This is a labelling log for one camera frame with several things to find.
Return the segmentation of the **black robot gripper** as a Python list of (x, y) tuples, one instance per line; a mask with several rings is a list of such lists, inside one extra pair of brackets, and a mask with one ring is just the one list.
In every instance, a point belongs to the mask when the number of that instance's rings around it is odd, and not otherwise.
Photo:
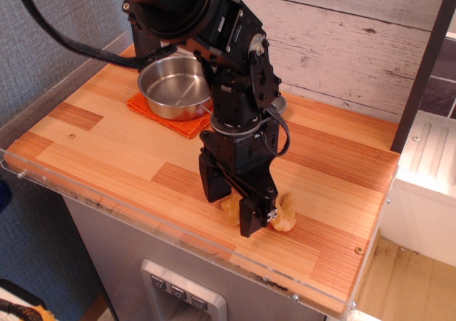
[(266, 228), (277, 217), (278, 195), (269, 167), (277, 150), (279, 123), (266, 118), (256, 132), (230, 137), (220, 132), (204, 131), (199, 138), (199, 173), (204, 195), (209, 203), (229, 196), (236, 189), (239, 202), (240, 234), (250, 237)]

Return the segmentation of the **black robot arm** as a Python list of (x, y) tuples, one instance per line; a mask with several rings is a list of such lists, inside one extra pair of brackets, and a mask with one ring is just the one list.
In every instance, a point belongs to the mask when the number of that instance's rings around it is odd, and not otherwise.
[(274, 106), (280, 79), (269, 61), (261, 21), (241, 0), (125, 0), (130, 22), (147, 35), (191, 52), (209, 85), (211, 130), (200, 135), (199, 172), (208, 201), (240, 194), (240, 233), (276, 216), (272, 161), (286, 153), (286, 122)]

